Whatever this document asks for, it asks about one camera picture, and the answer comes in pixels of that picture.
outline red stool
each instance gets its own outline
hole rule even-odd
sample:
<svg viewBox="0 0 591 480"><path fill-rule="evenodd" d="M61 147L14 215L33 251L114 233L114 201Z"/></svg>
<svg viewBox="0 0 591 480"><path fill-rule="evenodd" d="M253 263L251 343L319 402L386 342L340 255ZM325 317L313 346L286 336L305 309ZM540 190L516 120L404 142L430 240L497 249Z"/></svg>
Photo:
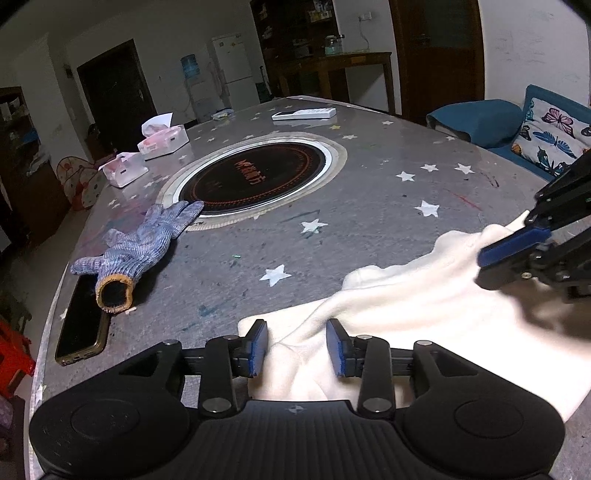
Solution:
<svg viewBox="0 0 591 480"><path fill-rule="evenodd" d="M0 320L0 395L5 398L12 398L24 376L32 376L35 371L29 345L27 337Z"/></svg>

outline gray tabletop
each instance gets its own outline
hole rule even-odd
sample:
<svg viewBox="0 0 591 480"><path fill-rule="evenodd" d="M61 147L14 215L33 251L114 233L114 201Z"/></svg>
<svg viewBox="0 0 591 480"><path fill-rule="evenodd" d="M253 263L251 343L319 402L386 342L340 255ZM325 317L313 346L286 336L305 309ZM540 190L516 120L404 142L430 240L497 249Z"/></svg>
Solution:
<svg viewBox="0 0 591 480"><path fill-rule="evenodd" d="M163 339L179 339L186 348L203 346L209 338L236 333L243 317L329 296L352 270L405 264L431 251L435 239L451 229L477 232L489 223L507 224L533 206L534 193L545 183L470 143L381 113L335 105L337 116L327 125L277 125L271 120L274 111L318 106L281 99L226 122L198 125L187 132L189 144L149 161L148 174L125 189L109 186L103 191L73 258L101 254L102 234L109 228L136 228L169 176L247 135L311 132L348 152L330 183L289 205L257 219L182 234L137 285L137 309L112 319L105 351L62 367L53 359L60 314L76 283L67 273L49 338L44 399ZM421 168L425 164L437 170ZM459 170L459 164L473 173ZM415 175L413 180L397 177L403 171ZM437 218L415 209L423 200L440 206ZM328 226L319 234L300 233L301 222L316 218ZM274 287L259 281L265 269L280 264L290 278ZM192 390L183 400L195 399ZM590 404L587 398L567 422L567 440L553 469L556 478L582 480L591 470L586 459L591 458L586 425Z"/></svg>

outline glove cuff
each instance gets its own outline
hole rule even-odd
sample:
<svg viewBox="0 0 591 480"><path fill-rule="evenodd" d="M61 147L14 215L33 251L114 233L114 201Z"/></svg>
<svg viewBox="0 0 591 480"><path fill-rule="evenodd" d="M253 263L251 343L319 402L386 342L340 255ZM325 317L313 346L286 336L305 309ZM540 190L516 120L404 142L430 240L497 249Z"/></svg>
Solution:
<svg viewBox="0 0 591 480"><path fill-rule="evenodd" d="M108 313L121 313L131 308L135 282L120 273L107 275L96 284L96 302Z"/></svg>

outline smartphone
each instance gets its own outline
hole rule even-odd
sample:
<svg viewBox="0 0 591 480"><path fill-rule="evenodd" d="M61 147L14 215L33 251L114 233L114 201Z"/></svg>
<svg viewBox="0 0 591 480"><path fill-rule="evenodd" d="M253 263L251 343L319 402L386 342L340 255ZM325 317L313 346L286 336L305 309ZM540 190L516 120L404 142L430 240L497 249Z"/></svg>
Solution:
<svg viewBox="0 0 591 480"><path fill-rule="evenodd" d="M96 303L96 275L81 275L57 342L56 362L70 365L105 349L111 316Z"/></svg>

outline white remote control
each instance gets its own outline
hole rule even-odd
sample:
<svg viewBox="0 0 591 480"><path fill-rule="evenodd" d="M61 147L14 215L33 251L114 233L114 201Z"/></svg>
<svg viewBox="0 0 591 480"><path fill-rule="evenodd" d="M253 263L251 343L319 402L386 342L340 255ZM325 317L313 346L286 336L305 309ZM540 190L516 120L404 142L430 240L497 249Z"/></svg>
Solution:
<svg viewBox="0 0 591 480"><path fill-rule="evenodd" d="M311 108L306 110L294 110L292 112L279 112L273 115L273 120L304 120L313 118L331 118L336 115L336 108Z"/></svg>

